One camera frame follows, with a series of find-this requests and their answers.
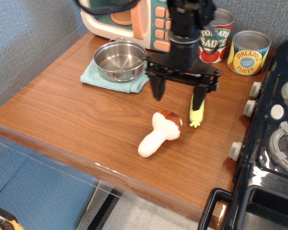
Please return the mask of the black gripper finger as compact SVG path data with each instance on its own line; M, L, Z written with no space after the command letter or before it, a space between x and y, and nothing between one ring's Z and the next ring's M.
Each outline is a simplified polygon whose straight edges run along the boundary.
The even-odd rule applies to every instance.
M193 103L192 103L192 109L194 111L200 109L200 106L202 105L202 102L205 99L206 94L207 94L207 86L198 85L194 88Z
M149 79L153 96L155 99L160 101L165 90L165 79L158 75L149 75Z

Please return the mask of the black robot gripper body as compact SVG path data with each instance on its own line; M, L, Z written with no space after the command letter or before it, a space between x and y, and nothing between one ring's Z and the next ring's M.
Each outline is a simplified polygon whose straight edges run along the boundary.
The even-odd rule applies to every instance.
M216 91L219 87L218 77L222 72L200 60L198 51L200 40L188 42L173 40L168 53L146 56L146 74L162 76L163 79L179 83L207 86L207 91Z

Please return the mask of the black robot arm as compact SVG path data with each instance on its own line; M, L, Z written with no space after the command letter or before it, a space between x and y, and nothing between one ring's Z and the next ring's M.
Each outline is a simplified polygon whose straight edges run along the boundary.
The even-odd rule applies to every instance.
M212 29L216 6L211 0L169 0L170 51L146 57L146 74L153 95L161 100L165 81L194 86L193 110L199 110L208 92L218 88L222 72L199 58L201 31Z

